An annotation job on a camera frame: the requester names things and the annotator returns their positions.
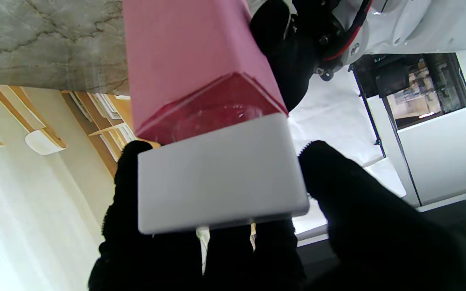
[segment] pink box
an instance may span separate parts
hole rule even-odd
[[[135,134],[168,144],[287,114],[243,0],[124,0]]]

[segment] marble ceiling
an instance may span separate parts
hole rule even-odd
[[[128,94],[122,1],[0,0],[0,84]]]

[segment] bookshelf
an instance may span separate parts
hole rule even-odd
[[[138,140],[132,130],[131,100],[112,94],[61,91],[68,107],[114,177],[122,149]],[[147,141],[154,148],[157,142]]]

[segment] red cable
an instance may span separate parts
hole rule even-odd
[[[373,4],[373,0],[371,0],[370,5],[368,5],[368,8],[366,8],[366,14],[368,14],[368,11],[370,11],[370,7],[371,7],[372,4]],[[352,36],[350,37],[348,42],[337,53],[335,53],[331,57],[325,57],[323,60],[324,61],[331,61],[333,59],[337,59],[340,55],[342,55],[350,47],[352,42],[354,42],[354,40],[357,37],[357,34],[359,33],[359,30],[361,29],[361,27],[362,26],[359,26],[359,27],[357,27],[355,29],[355,32],[352,34]]]

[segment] white backdrop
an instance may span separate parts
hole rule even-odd
[[[311,141],[324,140],[347,158],[361,166],[371,166],[383,158],[368,112],[359,97],[353,73],[347,67],[335,73],[330,82],[315,74],[301,103],[292,110],[288,120],[296,154]],[[387,159],[366,170],[399,196],[405,195],[402,184]],[[311,201],[309,213],[293,219],[296,233],[325,225],[327,220]]]

